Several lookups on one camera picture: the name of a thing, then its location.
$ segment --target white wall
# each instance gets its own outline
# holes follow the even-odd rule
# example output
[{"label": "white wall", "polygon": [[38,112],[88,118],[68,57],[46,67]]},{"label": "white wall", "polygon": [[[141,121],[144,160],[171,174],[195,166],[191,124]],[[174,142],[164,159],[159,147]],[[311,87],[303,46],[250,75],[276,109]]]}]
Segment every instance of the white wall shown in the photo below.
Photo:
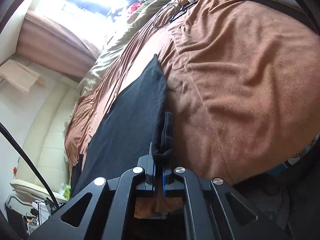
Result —
[{"label": "white wall", "polygon": [[[0,122],[12,134],[22,147],[36,114],[57,84],[61,74],[16,55],[12,58],[40,73],[45,79],[45,86],[35,83],[28,94],[24,94],[4,80],[0,84]],[[0,134],[0,208],[4,212],[4,202],[12,194],[10,182],[12,169],[17,166],[19,154]]]},{"label": "white wall", "polygon": [[23,19],[32,0],[24,0],[0,33],[0,64],[16,52]]}]

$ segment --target curtain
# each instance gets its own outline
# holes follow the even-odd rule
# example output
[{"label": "curtain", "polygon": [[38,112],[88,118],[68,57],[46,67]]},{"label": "curtain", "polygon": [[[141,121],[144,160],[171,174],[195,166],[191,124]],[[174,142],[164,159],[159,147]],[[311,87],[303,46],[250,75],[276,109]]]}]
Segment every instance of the curtain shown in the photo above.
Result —
[{"label": "curtain", "polygon": [[43,67],[81,78],[101,53],[93,44],[33,11],[23,20],[16,52]]}]

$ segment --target cushion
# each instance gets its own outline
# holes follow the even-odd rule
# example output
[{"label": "cushion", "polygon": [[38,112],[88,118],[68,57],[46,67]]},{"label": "cushion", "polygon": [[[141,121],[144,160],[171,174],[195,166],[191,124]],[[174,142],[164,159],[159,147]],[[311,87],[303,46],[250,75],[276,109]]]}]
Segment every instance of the cushion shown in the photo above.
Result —
[{"label": "cushion", "polygon": [[[35,198],[39,198],[39,199],[45,199],[46,197],[50,198],[49,193],[45,188],[37,186],[33,183],[21,180],[21,179],[14,179],[10,183],[10,185],[18,193],[31,195],[31,196],[33,196]],[[56,197],[58,202],[66,202],[67,201],[64,196],[60,195],[57,192],[53,192],[53,195]]]},{"label": "cushion", "polygon": [[[69,183],[69,165],[65,158],[64,123],[72,114],[79,96],[78,84],[62,76],[35,117],[23,149],[52,191]],[[23,159],[19,160],[17,180],[43,188],[42,183]]]}]

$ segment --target wire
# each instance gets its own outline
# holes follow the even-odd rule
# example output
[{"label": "wire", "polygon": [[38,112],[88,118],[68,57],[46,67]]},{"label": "wire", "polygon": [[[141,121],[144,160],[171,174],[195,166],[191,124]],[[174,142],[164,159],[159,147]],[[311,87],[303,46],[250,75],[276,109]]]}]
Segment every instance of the wire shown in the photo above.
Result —
[{"label": "wire", "polygon": [[12,145],[12,147],[19,153],[19,155],[25,160],[25,162],[28,164],[28,166],[31,168],[31,170],[34,172],[34,174],[38,177],[40,182],[43,184],[45,189],[48,191],[54,205],[56,206],[56,209],[59,210],[59,205],[58,205],[57,199],[55,198],[49,185],[46,183],[44,178],[41,176],[40,172],[37,170],[37,168],[34,166],[32,161],[29,159],[28,155],[26,155],[26,153],[22,150],[22,148],[19,146],[19,144],[16,142],[16,140],[12,137],[12,135],[8,132],[8,130],[3,126],[3,124],[1,122],[0,122],[0,132],[7,139],[7,141]]},{"label": "wire", "polygon": [[[170,19],[169,19],[167,22],[165,22],[165,23],[162,24],[161,26],[156,26],[156,21],[157,21],[157,19],[160,17],[160,15],[161,15],[161,13],[164,11],[164,9],[168,8],[169,6],[173,6],[173,7],[174,7],[174,11],[173,11],[172,16],[170,17]],[[167,3],[167,4],[166,4],[162,9],[160,9],[160,10],[157,12],[157,14],[155,15],[155,18],[154,18],[153,23],[152,23],[153,27],[159,30],[159,29],[162,29],[163,27],[167,26],[167,25],[170,23],[170,21],[180,12],[180,9],[181,9],[180,4],[176,3],[176,0],[174,0],[173,2],[170,2],[170,3]]]}]

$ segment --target fleece blanket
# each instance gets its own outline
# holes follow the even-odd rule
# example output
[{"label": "fleece blanket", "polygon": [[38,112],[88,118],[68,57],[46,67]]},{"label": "fleece blanket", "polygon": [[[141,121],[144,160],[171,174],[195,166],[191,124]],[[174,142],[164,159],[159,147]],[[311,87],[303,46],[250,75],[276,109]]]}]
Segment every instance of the fleece blanket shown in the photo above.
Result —
[{"label": "fleece blanket", "polygon": [[[166,22],[173,10],[166,7],[156,25]],[[320,130],[320,38],[265,5],[199,0],[163,29],[153,28],[151,19],[99,85],[78,100],[65,140],[70,165],[79,154],[85,157],[116,96],[154,54],[167,79],[175,155],[199,177],[219,176],[233,184],[265,172],[301,150]],[[138,200],[135,215],[146,217],[180,205],[179,199],[159,194]]]}]

